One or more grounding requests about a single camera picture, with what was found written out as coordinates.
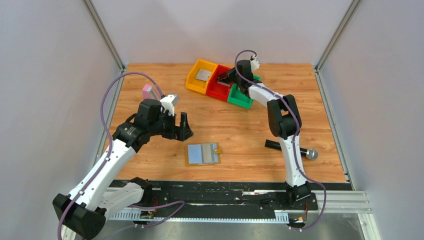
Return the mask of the black credit card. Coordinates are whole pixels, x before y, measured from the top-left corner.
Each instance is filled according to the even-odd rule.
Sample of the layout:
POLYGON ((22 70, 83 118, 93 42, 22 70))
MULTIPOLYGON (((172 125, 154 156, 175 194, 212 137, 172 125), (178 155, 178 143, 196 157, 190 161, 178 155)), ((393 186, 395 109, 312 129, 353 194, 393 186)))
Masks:
POLYGON ((218 84, 230 87, 232 85, 232 80, 227 74, 222 74, 217 78, 216 81, 218 84))

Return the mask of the yellow leather card holder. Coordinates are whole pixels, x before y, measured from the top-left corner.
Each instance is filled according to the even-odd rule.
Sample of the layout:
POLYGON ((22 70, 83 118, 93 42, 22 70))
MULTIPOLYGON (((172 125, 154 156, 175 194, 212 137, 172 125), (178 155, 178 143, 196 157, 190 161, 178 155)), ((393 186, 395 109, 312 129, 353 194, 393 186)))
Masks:
POLYGON ((223 150, 218 143, 188 144, 185 147, 185 165, 217 165, 221 163, 222 154, 223 150))

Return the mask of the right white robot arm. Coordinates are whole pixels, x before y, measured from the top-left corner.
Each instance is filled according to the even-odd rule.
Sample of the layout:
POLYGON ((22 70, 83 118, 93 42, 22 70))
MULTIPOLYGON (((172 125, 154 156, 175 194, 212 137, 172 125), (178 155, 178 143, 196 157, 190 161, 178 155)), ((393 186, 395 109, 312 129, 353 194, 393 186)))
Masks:
POLYGON ((219 74, 217 81, 235 84, 240 92, 259 102, 267 109, 269 129, 277 137, 286 168, 288 202, 294 204, 311 195, 300 151, 301 118, 293 95, 282 95, 255 79, 253 72, 259 68, 254 59, 239 60, 232 69, 219 74))

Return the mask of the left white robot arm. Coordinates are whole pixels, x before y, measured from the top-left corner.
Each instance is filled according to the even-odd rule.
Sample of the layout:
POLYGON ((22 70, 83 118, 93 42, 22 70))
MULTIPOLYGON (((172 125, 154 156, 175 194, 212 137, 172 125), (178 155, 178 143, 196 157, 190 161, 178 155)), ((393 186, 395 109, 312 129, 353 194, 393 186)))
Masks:
POLYGON ((105 223, 124 208, 147 201, 145 193, 151 185, 136 177, 115 193, 104 195, 116 175, 151 137, 183 142, 194 135, 185 112, 176 125, 175 105, 172 100, 144 99, 136 113, 108 135, 109 145, 89 173, 68 194, 57 194, 52 205, 59 220, 57 238, 62 227, 75 232, 84 240, 92 240, 105 223))

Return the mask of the silver card in yellow bin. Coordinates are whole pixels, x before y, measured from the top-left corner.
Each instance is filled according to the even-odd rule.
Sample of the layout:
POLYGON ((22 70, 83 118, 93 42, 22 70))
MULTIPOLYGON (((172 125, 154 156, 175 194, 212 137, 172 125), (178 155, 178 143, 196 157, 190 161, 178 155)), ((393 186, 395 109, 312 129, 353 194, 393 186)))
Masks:
POLYGON ((196 80, 207 82, 211 76, 212 72, 207 69, 199 69, 195 75, 196 80))

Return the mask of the red plastic bin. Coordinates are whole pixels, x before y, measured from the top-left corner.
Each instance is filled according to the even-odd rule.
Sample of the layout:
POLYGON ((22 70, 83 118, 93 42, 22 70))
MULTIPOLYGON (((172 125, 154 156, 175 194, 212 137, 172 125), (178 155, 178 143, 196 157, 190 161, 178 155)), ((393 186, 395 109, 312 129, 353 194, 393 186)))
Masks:
POLYGON ((206 95, 224 102, 228 101, 231 86, 222 85, 218 83, 218 79, 221 75, 226 75, 230 70, 229 67, 218 64, 214 72, 212 73, 208 85, 206 88, 206 95))

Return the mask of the green plastic bin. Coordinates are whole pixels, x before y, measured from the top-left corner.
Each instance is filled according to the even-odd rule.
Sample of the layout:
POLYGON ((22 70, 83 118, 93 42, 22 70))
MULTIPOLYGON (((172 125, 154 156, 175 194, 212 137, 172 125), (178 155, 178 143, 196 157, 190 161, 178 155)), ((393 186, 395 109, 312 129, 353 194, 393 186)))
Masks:
POLYGON ((250 109, 253 100, 241 93, 238 86, 233 83, 229 90, 227 102, 242 107, 244 109, 250 109))

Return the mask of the yellow plastic bin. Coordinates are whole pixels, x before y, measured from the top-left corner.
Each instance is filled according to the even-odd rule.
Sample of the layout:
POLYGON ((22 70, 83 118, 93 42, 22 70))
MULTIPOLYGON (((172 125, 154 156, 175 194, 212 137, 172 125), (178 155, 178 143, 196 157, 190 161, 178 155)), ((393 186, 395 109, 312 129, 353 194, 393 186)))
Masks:
POLYGON ((210 78, 217 67, 217 63, 199 58, 186 77, 185 88, 205 95, 210 78))

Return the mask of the pink wedge stand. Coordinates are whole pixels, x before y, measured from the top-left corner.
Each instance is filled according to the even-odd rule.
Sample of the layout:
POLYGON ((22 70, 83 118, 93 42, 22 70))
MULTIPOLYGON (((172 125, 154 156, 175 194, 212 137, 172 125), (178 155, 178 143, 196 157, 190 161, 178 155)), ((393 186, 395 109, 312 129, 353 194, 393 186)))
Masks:
POLYGON ((142 98, 160 101, 162 99, 162 96, 154 86, 150 84, 145 84, 142 88, 142 98))

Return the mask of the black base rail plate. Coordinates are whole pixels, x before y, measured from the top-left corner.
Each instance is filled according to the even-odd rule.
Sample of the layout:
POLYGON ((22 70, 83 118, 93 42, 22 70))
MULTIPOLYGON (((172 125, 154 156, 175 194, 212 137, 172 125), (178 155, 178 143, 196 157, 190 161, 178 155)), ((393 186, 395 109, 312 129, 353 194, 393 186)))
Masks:
POLYGON ((321 210, 315 193, 290 202, 284 182, 160 181, 150 180, 141 206, 159 206, 184 201, 176 218, 219 220, 270 220, 275 211, 296 214, 321 210))

